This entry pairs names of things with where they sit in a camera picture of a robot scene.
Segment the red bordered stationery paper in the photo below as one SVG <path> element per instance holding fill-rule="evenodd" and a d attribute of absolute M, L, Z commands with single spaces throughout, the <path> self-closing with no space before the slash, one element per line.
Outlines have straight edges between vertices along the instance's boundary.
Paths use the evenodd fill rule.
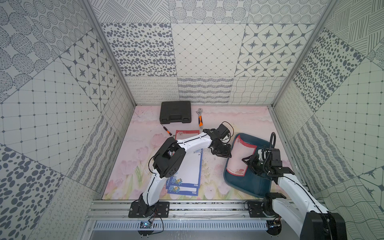
<path fill-rule="evenodd" d="M 200 134 L 199 130 L 177 130 L 175 139 L 176 140 L 183 140 L 183 139 L 189 139 L 192 137 L 195 137 Z"/>
<path fill-rule="evenodd" d="M 227 172 L 233 176 L 244 177 L 248 165 L 242 159 L 252 156 L 256 149 L 257 146 L 237 139 L 231 151 L 232 157 L 228 160 Z"/>

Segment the teal plastic storage box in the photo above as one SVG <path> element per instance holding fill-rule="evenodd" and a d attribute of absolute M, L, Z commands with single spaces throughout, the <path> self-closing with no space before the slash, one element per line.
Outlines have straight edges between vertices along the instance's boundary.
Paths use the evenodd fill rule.
<path fill-rule="evenodd" d="M 235 139 L 232 143 L 232 148 L 237 139 L 240 139 L 245 143 L 257 146 L 255 151 L 256 153 L 258 153 L 258 151 L 261 150 L 264 146 L 268 148 L 270 145 L 270 143 L 265 140 L 244 133 L 239 133 L 235 136 Z M 227 159 L 227 163 L 224 169 L 224 180 L 227 185 L 250 196 L 258 198 L 264 198 L 266 193 L 270 192 L 272 180 L 255 175 L 250 168 L 247 168 L 244 177 L 237 177 L 229 174 L 227 172 L 227 164 L 229 159 L 230 158 Z"/>

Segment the blue floral stationery paper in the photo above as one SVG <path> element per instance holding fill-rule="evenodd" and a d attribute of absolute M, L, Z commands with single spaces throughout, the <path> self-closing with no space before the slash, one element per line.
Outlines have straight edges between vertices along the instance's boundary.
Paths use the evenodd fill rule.
<path fill-rule="evenodd" d="M 183 195 L 183 196 L 197 196 L 199 193 L 198 188 L 189 188 L 181 186 L 169 186 L 168 194 Z"/>
<path fill-rule="evenodd" d="M 203 150 L 186 153 L 179 170 L 167 180 L 169 186 L 200 188 Z"/>

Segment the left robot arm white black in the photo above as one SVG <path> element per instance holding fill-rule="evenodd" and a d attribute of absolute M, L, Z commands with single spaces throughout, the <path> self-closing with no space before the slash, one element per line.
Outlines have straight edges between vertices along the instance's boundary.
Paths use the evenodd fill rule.
<path fill-rule="evenodd" d="M 179 170 L 187 153 L 210 149 L 213 155 L 230 158 L 231 136 L 231 131 L 224 124 L 220 124 L 216 129 L 203 129 L 199 135 L 187 139 L 176 140 L 169 137 L 152 157 L 154 162 L 151 180 L 138 199 L 141 212 L 147 214 L 155 211 L 167 179 Z"/>

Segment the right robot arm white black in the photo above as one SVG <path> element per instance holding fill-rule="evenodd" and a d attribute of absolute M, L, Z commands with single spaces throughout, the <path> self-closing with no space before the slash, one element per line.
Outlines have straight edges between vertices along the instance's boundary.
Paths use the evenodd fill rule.
<path fill-rule="evenodd" d="M 283 166 L 278 149 L 262 149 L 262 153 L 242 161 L 259 177 L 267 177 L 285 191 L 267 193 L 263 201 L 247 201 L 251 218 L 269 217 L 267 232 L 276 236 L 285 221 L 301 240 L 345 240 L 346 222 L 340 214 L 324 207 L 300 183 L 295 173 Z"/>

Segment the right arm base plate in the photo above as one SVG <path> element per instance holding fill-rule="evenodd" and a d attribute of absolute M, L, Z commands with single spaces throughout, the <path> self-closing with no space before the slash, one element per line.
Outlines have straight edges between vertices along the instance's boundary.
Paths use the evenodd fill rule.
<path fill-rule="evenodd" d="M 246 208 L 250 218 L 265 218 L 269 217 L 264 208 L 264 203 L 260 201 L 247 201 Z"/>

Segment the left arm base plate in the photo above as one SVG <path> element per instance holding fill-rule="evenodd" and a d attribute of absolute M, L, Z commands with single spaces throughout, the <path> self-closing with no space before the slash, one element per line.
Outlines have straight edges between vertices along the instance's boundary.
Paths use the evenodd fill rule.
<path fill-rule="evenodd" d="M 129 218 L 149 218 L 154 215 L 161 218 L 167 218 L 170 211 L 170 202 L 158 202 L 148 207 L 146 204 L 141 206 L 139 202 L 131 203 L 129 210 Z"/>

